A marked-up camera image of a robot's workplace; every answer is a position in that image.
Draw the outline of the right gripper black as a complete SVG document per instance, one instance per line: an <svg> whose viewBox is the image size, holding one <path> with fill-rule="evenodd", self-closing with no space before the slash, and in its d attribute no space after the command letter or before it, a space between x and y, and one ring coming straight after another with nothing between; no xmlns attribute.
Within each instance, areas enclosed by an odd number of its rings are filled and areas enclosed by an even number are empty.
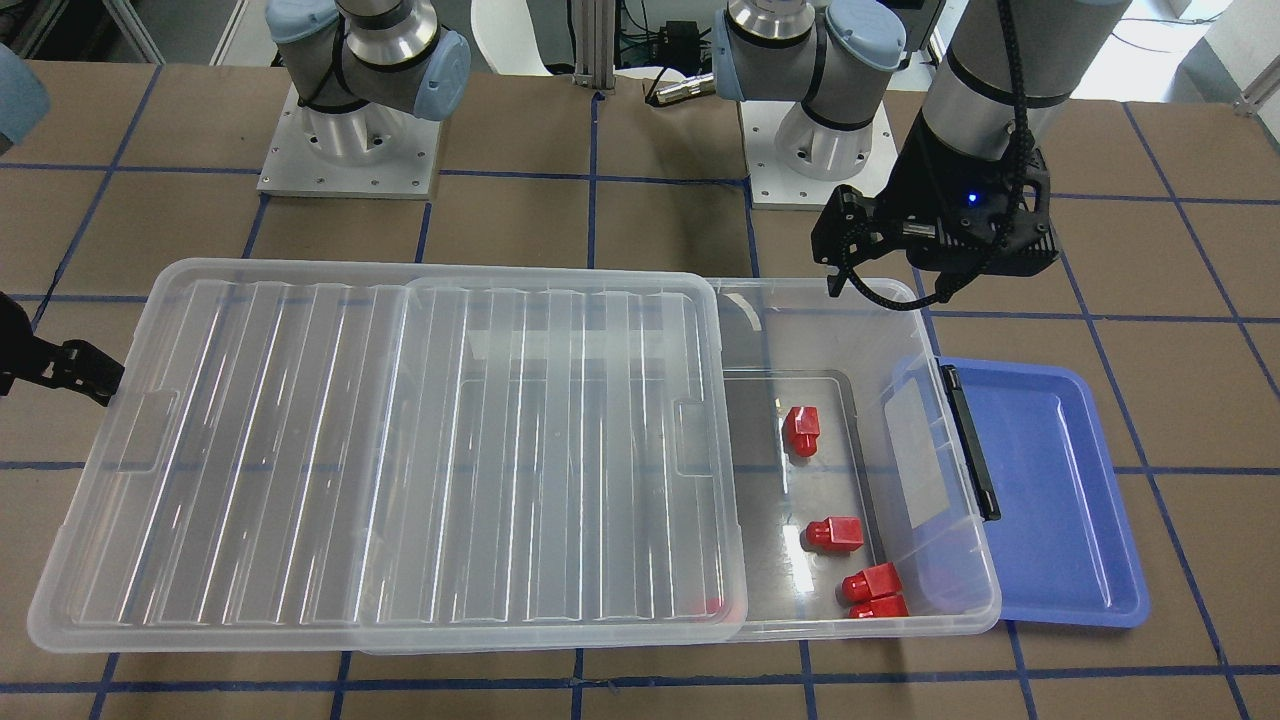
<svg viewBox="0 0 1280 720"><path fill-rule="evenodd" d="M1 396L17 380L50 389L69 389L106 407L119 389L125 368L84 340L54 345L35 336L28 313L1 293Z"/></svg>

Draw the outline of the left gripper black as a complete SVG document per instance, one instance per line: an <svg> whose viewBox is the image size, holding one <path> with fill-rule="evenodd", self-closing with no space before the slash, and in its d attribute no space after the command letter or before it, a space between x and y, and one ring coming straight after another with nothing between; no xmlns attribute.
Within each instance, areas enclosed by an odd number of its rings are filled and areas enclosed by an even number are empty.
<svg viewBox="0 0 1280 720"><path fill-rule="evenodd" d="M970 158L945 145L918 117L882 191L876 218L908 260L927 272L969 272L989 250L1015 187L1012 151L996 161ZM1021 173L1023 200L1006 246L987 265L987 275L1036 275L1060 256L1050 217L1050 170L1032 149ZM874 204L850 184L833 188L810 233L814 263L827 266L828 295L852 286L876 297L856 273L863 263L891 251Z"/></svg>

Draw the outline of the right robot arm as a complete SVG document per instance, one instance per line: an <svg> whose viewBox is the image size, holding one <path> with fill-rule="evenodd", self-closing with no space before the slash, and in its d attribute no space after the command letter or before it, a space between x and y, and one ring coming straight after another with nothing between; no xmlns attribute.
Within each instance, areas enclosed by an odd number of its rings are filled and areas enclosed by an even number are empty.
<svg viewBox="0 0 1280 720"><path fill-rule="evenodd" d="M265 22L291 77L259 190L275 196L428 192L440 123L471 70L467 40L431 1L266 1ZM23 59L3 45L3 154L51 106ZM3 397L22 380L101 406L124 366L83 340L40 338L3 292Z"/></svg>

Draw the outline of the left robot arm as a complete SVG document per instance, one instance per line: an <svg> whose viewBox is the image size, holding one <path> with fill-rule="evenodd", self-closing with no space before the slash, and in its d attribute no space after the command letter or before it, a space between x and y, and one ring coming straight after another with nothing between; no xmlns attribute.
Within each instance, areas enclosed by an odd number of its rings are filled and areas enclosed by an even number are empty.
<svg viewBox="0 0 1280 720"><path fill-rule="evenodd" d="M879 1L730 1L710 27L721 97L788 102L777 149L835 182L810 234L828 293L895 311L946 304L983 275L1060 255L1041 140L1129 5L970 1L884 187L849 184L908 29Z"/></svg>

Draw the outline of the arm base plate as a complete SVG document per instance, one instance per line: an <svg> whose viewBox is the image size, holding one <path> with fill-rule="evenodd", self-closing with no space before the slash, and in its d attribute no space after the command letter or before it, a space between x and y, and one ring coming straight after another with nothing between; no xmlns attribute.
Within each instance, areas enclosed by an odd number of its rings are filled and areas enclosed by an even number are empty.
<svg viewBox="0 0 1280 720"><path fill-rule="evenodd" d="M883 108L855 131L819 126L797 102L746 101L739 110L754 208L819 211L840 184L874 197L899 156Z"/></svg>
<svg viewBox="0 0 1280 720"><path fill-rule="evenodd" d="M440 122L370 104L325 114L289 87L259 173L257 191L294 199L429 200Z"/></svg>

